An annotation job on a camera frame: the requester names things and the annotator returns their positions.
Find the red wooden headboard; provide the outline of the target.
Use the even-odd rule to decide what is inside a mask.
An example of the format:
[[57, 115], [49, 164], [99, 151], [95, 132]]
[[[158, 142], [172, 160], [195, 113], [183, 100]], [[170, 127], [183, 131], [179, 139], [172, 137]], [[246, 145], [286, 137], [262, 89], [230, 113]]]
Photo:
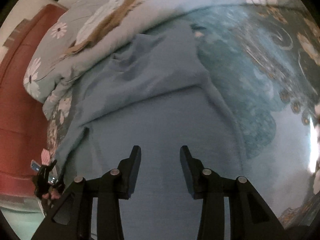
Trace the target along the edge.
[[33, 197], [31, 161], [41, 162], [48, 121], [23, 86], [24, 74], [47, 30], [65, 9], [49, 4], [27, 23], [1, 62], [1, 196]]

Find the grey daisy print duvet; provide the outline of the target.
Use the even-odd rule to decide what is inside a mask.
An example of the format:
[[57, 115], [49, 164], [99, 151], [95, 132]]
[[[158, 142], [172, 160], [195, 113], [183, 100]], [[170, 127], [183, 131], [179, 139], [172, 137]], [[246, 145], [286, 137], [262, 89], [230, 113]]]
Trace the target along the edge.
[[73, 83], [104, 57], [157, 24], [212, 5], [280, 0], [78, 0], [47, 31], [25, 73], [27, 92], [49, 119]]

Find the blue knit sweater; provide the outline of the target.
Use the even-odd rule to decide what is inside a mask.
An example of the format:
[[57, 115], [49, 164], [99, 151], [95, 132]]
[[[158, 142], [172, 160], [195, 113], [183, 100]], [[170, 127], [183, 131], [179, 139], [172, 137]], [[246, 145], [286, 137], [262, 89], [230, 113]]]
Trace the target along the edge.
[[244, 170], [240, 128], [197, 57], [189, 21], [136, 35], [82, 76], [73, 102], [56, 152], [67, 184], [100, 177], [141, 148], [135, 192], [120, 203], [126, 239], [196, 238], [201, 202], [187, 191], [183, 145], [221, 176]]

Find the dark floral bed sheet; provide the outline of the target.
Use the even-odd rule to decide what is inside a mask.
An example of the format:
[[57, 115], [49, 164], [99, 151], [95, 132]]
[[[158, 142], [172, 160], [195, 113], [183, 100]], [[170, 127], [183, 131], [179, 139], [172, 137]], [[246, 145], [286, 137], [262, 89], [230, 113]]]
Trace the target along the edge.
[[191, 23], [197, 57], [235, 116], [245, 149], [238, 176], [249, 179], [284, 228], [309, 226], [319, 211], [312, 19], [286, 8], [210, 7], [157, 27], [173, 20]]

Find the white wardrobe with black stripe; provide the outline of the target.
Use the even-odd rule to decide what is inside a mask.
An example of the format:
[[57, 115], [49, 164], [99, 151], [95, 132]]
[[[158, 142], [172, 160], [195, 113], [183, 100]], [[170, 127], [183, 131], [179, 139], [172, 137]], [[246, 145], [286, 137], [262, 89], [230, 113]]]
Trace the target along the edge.
[[7, 53], [19, 33], [19, 24], [25, 25], [44, 6], [52, 4], [67, 9], [60, 0], [11, 0], [1, 11], [1, 57]]

